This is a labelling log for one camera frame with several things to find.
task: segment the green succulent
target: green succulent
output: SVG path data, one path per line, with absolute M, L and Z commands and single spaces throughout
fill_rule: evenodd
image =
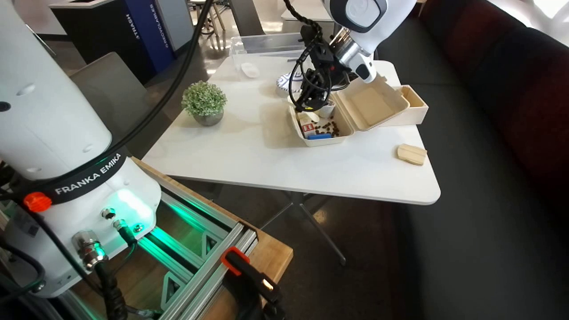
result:
M 227 95 L 216 84 L 200 81 L 182 95 L 182 107 L 203 118 L 221 115 L 225 106 Z

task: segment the franka emika robot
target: franka emika robot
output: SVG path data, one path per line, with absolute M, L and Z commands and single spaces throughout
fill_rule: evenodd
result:
M 415 8 L 415 0 L 324 0 L 344 27 L 324 42 L 317 24 L 285 4 L 305 24 L 300 65 L 308 58 L 314 65 L 294 100 L 298 109 L 324 106 L 353 79 L 374 83 L 374 51 Z M 13 3 L 0 0 L 0 161 L 20 177 L 20 186 L 0 189 L 0 200 L 24 207 L 11 214 L 0 241 L 42 266 L 43 283 L 29 289 L 38 298 L 58 298 L 83 280 L 70 259 L 84 275 L 93 273 L 104 260 L 100 251 L 115 259 L 127 241 L 138 243 L 157 228 L 161 186 L 131 159 L 107 155 L 111 143 L 111 132 Z M 4 267 L 20 287 L 29 285 L 35 267 L 10 257 Z

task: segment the small pot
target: small pot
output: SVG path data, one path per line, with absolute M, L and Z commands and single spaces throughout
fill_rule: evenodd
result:
M 225 113 L 214 115 L 214 116 L 200 116 L 200 115 L 193 115 L 193 116 L 203 127 L 216 127 L 225 118 Z

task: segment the potted plant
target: potted plant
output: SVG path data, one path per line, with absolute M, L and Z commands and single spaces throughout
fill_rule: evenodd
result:
M 227 95 L 209 83 L 196 83 L 182 95 L 182 107 L 203 127 L 218 125 L 225 116 Z

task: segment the dark couch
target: dark couch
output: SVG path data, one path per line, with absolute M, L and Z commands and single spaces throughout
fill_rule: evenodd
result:
M 429 0 L 378 52 L 431 106 L 442 200 L 396 216 L 406 319 L 569 319 L 569 49 L 486 0 Z

